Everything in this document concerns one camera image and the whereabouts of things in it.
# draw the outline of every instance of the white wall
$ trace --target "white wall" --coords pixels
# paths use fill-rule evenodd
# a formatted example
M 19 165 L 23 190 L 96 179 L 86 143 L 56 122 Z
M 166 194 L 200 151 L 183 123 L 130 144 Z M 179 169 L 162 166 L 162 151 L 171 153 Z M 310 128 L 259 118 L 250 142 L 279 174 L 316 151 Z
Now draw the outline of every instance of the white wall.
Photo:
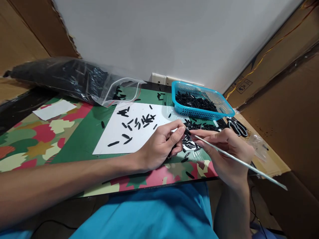
M 55 0 L 85 60 L 227 90 L 301 0 Z

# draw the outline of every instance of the floor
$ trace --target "floor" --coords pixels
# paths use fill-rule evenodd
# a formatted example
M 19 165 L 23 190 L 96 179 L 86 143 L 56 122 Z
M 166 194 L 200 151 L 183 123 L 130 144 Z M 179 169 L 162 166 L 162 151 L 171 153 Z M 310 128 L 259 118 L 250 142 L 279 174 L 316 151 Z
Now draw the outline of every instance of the floor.
M 214 215 L 221 194 L 222 182 L 220 180 L 214 180 L 207 182 L 207 185 L 209 188 L 212 215 Z M 262 225 L 266 228 L 281 230 L 275 218 L 270 215 L 266 203 L 256 188 L 253 188 L 253 199 L 256 205 L 257 216 Z M 56 220 L 68 225 L 69 227 L 78 228 L 87 218 L 90 217 L 90 215 L 92 215 L 103 204 L 107 203 L 107 201 L 108 195 L 70 199 L 34 216 L 28 221 L 22 223 L 22 227 L 32 228 L 34 230 L 46 220 Z M 64 239 L 69 238 L 73 232 L 74 230 L 67 229 L 54 222 L 46 222 L 38 228 L 36 233 L 33 234 L 32 239 Z

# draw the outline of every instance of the blue basket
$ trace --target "blue basket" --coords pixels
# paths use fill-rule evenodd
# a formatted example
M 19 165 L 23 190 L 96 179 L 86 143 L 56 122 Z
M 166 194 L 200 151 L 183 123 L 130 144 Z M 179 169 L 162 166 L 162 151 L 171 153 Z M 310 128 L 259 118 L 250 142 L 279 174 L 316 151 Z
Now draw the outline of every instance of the blue basket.
M 175 96 L 177 92 L 191 93 L 195 97 L 201 97 L 203 99 L 207 98 L 213 102 L 218 110 L 218 112 L 201 110 L 193 107 L 188 107 L 177 103 Z M 175 104 L 175 110 L 177 113 L 186 116 L 192 116 L 196 118 L 209 119 L 209 120 L 219 120 L 222 117 L 233 117 L 235 111 L 226 101 L 222 94 L 217 91 L 191 85 L 181 81 L 173 81 L 172 83 L 172 99 Z

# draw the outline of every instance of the black scissors handle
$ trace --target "black scissors handle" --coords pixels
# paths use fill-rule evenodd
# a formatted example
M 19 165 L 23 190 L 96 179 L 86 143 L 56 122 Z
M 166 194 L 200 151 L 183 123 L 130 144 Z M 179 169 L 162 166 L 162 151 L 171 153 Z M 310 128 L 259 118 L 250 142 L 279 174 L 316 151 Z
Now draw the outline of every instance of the black scissors handle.
M 227 127 L 231 128 L 238 136 L 246 138 L 248 136 L 247 129 L 239 121 L 227 118 Z

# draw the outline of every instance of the power outlet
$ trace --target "power outlet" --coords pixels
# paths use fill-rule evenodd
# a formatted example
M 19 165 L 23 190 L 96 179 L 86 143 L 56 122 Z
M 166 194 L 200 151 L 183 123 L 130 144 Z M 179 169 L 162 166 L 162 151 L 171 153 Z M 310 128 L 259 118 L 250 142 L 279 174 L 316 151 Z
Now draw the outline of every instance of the power outlet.
M 166 77 L 166 85 L 172 86 L 172 82 L 173 82 L 173 81 L 182 81 L 182 82 L 185 82 L 185 83 L 190 83 L 190 84 L 192 84 L 192 85 L 204 87 L 204 85 L 197 84 L 197 83 L 194 83 L 194 82 L 189 82 L 189 81 L 181 80 L 181 79 L 174 78 L 174 77 L 171 77 L 171 76 L 167 76 L 167 77 Z
M 156 73 L 152 73 L 152 82 L 153 83 L 158 83 L 161 85 L 166 85 L 166 76 L 160 75 L 160 74 L 156 74 Z

